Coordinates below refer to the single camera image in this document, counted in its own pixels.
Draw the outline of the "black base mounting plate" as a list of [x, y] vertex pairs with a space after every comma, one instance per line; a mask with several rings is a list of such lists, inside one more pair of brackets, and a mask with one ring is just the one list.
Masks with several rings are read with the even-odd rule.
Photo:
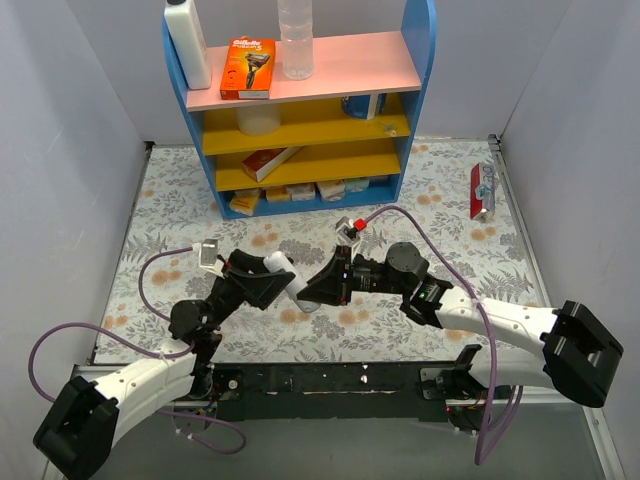
[[211, 374], [217, 417], [448, 420], [446, 402], [487, 387], [454, 361], [219, 364]]

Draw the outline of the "red and white long box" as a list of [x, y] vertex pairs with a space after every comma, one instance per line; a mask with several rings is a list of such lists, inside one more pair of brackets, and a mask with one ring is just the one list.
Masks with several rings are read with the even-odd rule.
[[286, 147], [255, 151], [243, 160], [243, 172], [255, 182], [262, 182], [300, 150], [301, 147]]

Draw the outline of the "white remote control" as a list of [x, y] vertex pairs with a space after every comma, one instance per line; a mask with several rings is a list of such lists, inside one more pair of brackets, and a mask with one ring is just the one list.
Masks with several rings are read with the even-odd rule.
[[293, 261], [290, 260], [282, 251], [275, 251], [271, 255], [265, 257], [263, 264], [270, 273], [284, 270], [294, 274], [294, 279], [287, 285], [285, 292], [302, 312], [312, 313], [320, 307], [319, 303], [300, 300], [298, 298], [298, 293], [307, 287], [308, 284], [294, 267]]

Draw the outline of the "clear plastic water bottle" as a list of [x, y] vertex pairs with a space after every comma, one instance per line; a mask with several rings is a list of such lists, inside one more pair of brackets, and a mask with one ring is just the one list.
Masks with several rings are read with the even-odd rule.
[[314, 71], [313, 9], [311, 0], [278, 0], [281, 57], [284, 74], [305, 80]]

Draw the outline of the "small clear wrapped item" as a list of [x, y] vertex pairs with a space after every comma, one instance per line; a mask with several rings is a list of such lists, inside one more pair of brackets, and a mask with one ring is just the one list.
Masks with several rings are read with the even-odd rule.
[[384, 132], [390, 137], [396, 137], [397, 131], [394, 124], [388, 124], [384, 126]]

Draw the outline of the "yellow Kamenoko sponge pack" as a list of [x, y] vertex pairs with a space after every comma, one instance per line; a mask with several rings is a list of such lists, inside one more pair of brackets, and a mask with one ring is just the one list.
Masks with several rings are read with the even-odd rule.
[[260, 194], [238, 196], [234, 195], [229, 203], [229, 208], [232, 212], [245, 216], [253, 216], [257, 205], [260, 201]]

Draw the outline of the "blue wooden shelf unit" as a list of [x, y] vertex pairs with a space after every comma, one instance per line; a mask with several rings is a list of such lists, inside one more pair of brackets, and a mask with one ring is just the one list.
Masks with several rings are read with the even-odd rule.
[[[170, 33], [162, 31], [165, 62], [177, 103], [201, 162], [209, 187], [226, 220], [239, 218], [229, 208], [235, 192], [366, 177], [373, 183], [360, 193], [335, 202], [269, 203], [261, 199], [256, 215], [270, 216], [330, 208], [393, 203], [398, 200], [411, 146], [433, 69], [436, 7], [432, 1], [408, 1], [397, 31], [329, 36], [314, 41], [315, 71], [302, 81], [287, 78], [275, 66], [266, 100], [222, 100], [219, 83], [226, 47], [209, 50], [212, 85], [189, 89]], [[383, 112], [371, 120], [351, 118], [341, 98], [386, 93]], [[248, 136], [240, 132], [235, 109], [278, 104], [281, 125], [273, 133]], [[397, 136], [385, 134], [394, 124]], [[301, 147], [262, 182], [242, 169], [258, 150]]]

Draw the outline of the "blue and white can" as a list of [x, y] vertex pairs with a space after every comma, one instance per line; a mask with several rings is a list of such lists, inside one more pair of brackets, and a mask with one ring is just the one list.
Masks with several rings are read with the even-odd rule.
[[371, 120], [383, 112], [386, 98], [386, 93], [344, 96], [341, 107], [351, 118]]

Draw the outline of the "white plastic bottle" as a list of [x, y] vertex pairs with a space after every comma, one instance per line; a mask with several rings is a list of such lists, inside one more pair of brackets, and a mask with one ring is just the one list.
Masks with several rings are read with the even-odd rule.
[[164, 19], [191, 90], [211, 87], [211, 62], [196, 4], [193, 0], [169, 0]]

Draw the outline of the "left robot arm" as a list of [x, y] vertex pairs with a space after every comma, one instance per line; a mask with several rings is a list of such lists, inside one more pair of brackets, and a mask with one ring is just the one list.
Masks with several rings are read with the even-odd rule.
[[76, 376], [52, 398], [33, 444], [68, 479], [88, 479], [134, 426], [167, 403], [205, 398], [213, 386], [210, 361], [219, 326], [242, 304], [266, 309], [300, 278], [280, 251], [256, 257], [234, 250], [208, 264], [215, 275], [205, 299], [171, 309], [170, 338], [142, 359], [106, 376]]

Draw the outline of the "aluminium rail frame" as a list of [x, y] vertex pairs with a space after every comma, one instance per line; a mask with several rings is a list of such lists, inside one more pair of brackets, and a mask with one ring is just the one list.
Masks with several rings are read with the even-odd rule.
[[[361, 233], [369, 225], [368, 219], [358, 219], [354, 221], [356, 228]], [[474, 300], [486, 300], [481, 298], [466, 281], [462, 281], [459, 284], [454, 284], [452, 282], [450, 283], [465, 290]], [[398, 298], [399, 310], [401, 313], [403, 313], [400, 309], [400, 304], [402, 301], [401, 296], [397, 294], [390, 295], [394, 295]], [[250, 305], [244, 303], [239, 308], [244, 306]], [[217, 330], [220, 339], [220, 329], [223, 323]], [[458, 366], [465, 367], [465, 365], [467, 365], [474, 357], [474, 355], [479, 351], [488, 350], [491, 352], [491, 354], [497, 355], [509, 351], [512, 348], [511, 345], [504, 342], [499, 342], [494, 337], [484, 337], [486, 339], [484, 344], [466, 345], [462, 348], [461, 352], [455, 359], [448, 361], [454, 361]], [[216, 362], [214, 359], [215, 353], [210, 361], [212, 371], [214, 367], [219, 364], [227, 364]], [[490, 449], [494, 446], [496, 441], [499, 439], [501, 434], [505, 431], [510, 421], [514, 418], [520, 402], [525, 398], [530, 398], [538, 402], [557, 400], [563, 403], [570, 402], [580, 405], [564, 397], [562, 394], [552, 388], [550, 389], [523, 385], [497, 385], [495, 383], [491, 383], [487, 387], [487, 390], [482, 393], [481, 396], [475, 401], [447, 401], [446, 413], [448, 415], [448, 420], [445, 422], [452, 425], [458, 430], [474, 435], [477, 438], [476, 457], [478, 460], [483, 460]], [[175, 399], [164, 405], [154, 414], [167, 415], [173, 418], [180, 418], [184, 420], [192, 419], [206, 424], [221, 424], [232, 428], [236, 427], [240, 422], [242, 422], [226, 421], [218, 418], [216, 413], [216, 404], [212, 399], [210, 392], [200, 398], [189, 395], [181, 397], [179, 399]]]

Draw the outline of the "mint green sponge pack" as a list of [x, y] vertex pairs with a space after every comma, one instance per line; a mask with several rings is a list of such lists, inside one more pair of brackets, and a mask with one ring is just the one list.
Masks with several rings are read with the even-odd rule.
[[351, 178], [344, 180], [344, 188], [346, 193], [360, 193], [368, 189], [370, 179], [366, 177]]

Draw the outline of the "orange Gillette razor box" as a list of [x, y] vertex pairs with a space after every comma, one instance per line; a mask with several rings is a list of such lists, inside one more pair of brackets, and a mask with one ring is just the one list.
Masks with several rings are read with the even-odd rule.
[[222, 100], [266, 100], [275, 66], [271, 38], [234, 38], [229, 44], [220, 82]]

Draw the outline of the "white sponge pack tilted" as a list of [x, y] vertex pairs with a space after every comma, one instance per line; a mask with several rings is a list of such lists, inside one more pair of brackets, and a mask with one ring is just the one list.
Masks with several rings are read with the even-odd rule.
[[316, 187], [323, 202], [335, 202], [344, 198], [346, 186], [343, 180], [319, 181]]

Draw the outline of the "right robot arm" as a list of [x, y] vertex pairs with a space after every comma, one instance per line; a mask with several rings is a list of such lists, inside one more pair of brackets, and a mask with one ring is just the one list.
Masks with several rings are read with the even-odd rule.
[[553, 309], [474, 300], [428, 269], [428, 261], [409, 242], [393, 244], [383, 262], [339, 246], [297, 297], [343, 306], [355, 292], [397, 294], [401, 311], [419, 325], [472, 332], [511, 345], [497, 355], [479, 351], [453, 371], [453, 387], [464, 397], [475, 397], [495, 383], [552, 388], [580, 405], [604, 406], [624, 349], [585, 305], [566, 301]]

